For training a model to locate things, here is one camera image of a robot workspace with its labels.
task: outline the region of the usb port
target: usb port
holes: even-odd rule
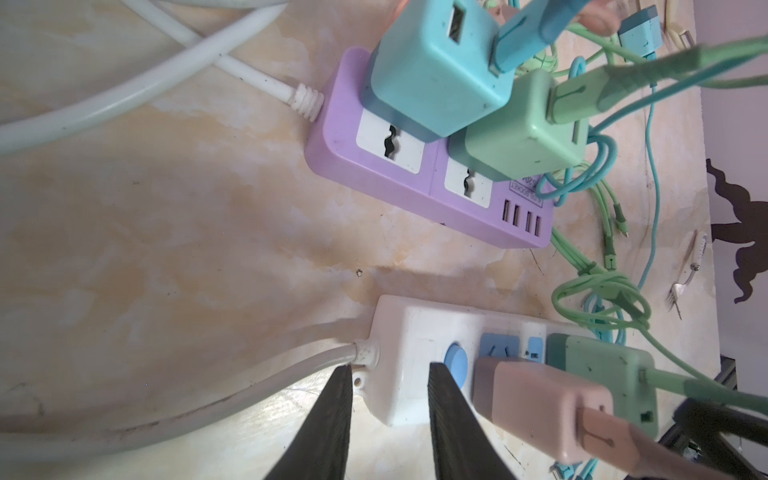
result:
[[[462,36],[462,25],[464,25],[464,10],[459,8],[458,5],[453,4],[450,26],[448,27],[448,37],[456,43],[458,43],[458,40]]]

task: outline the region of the button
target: button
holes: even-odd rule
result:
[[[448,352],[445,354],[445,366],[451,371],[453,379],[456,381],[456,385],[459,388],[464,386],[464,382],[467,380],[467,352],[458,343],[454,343],[448,347]]]

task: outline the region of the fork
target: fork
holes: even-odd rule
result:
[[[685,287],[690,284],[690,281],[694,279],[694,275],[696,272],[701,270],[701,260],[704,257],[704,251],[707,249],[707,241],[709,240],[709,237],[706,233],[699,230],[696,233],[696,239],[694,241],[694,249],[691,252],[691,262],[690,262],[690,273],[688,274],[688,278],[682,283],[677,282],[672,284],[672,288],[670,288],[670,292],[667,295],[667,309],[672,310],[672,306],[674,306],[677,309],[677,315],[680,315],[680,307],[677,305],[677,302],[680,300],[680,297],[683,295],[683,291],[685,291]]]

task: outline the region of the black wall decal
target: black wall decal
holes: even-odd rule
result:
[[[713,223],[712,239],[728,243],[751,243],[736,251],[736,268],[733,281],[743,295],[733,302],[744,302],[752,296],[752,285],[758,273],[768,270],[768,202],[750,201],[746,188],[729,184],[725,173],[712,166],[707,158],[707,173],[715,177],[715,193],[728,200],[739,223]]]

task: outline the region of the table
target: table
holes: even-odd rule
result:
[[[373,48],[390,0],[295,0],[233,54],[321,88],[346,48]],[[631,5],[621,6],[632,12]],[[242,15],[175,8],[205,35]],[[693,31],[693,2],[678,18]],[[86,98],[180,50],[116,0],[0,6],[0,121]],[[561,68],[596,48],[571,34]],[[609,130],[608,176],[631,236],[619,267],[635,281],[650,244],[647,112]],[[0,162],[0,423],[6,431],[135,425],[242,389],[299,359],[366,337],[384,293],[557,319],[551,291],[575,271],[551,246],[502,251],[317,177],[310,125],[215,68],[114,121]],[[652,333],[714,376],[712,257],[680,302],[664,297],[690,236],[709,226],[700,96],[657,106],[659,251],[644,294]],[[601,258],[597,210],[571,195],[555,223]],[[661,368],[674,368],[644,339]],[[299,428],[328,373],[239,415],[136,452],[60,465],[2,465],[4,478],[260,478]],[[660,394],[661,430],[680,397]],[[355,399],[348,478],[431,478],[429,427],[388,429]],[[551,465],[483,422],[519,478]],[[623,474],[600,465],[595,478]]]

